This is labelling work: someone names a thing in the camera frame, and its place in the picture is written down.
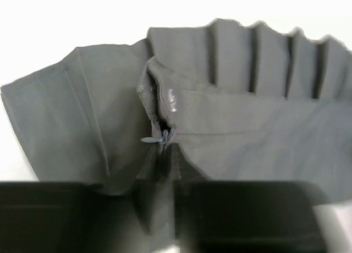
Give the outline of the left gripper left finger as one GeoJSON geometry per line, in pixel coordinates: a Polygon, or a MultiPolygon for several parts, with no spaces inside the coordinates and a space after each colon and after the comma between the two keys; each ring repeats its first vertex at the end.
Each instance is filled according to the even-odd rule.
{"type": "Polygon", "coordinates": [[[171,150],[150,148],[132,188],[1,183],[1,252],[158,252],[174,243],[171,150]]]}

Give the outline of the grey pleated skirt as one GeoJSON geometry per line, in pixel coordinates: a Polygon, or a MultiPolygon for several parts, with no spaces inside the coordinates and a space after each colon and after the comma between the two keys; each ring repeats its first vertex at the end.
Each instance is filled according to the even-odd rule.
{"type": "Polygon", "coordinates": [[[77,47],[1,88],[41,181],[141,176],[149,144],[175,143],[174,174],[297,180],[351,199],[351,52],[265,23],[149,29],[133,45],[77,47]]]}

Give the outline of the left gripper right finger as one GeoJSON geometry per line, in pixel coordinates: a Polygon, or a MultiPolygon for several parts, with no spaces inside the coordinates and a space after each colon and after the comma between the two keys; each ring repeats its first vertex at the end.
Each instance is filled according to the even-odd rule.
{"type": "Polygon", "coordinates": [[[299,181],[208,179],[172,146],[175,236],[181,252],[327,252],[313,206],[324,200],[299,181]]]}

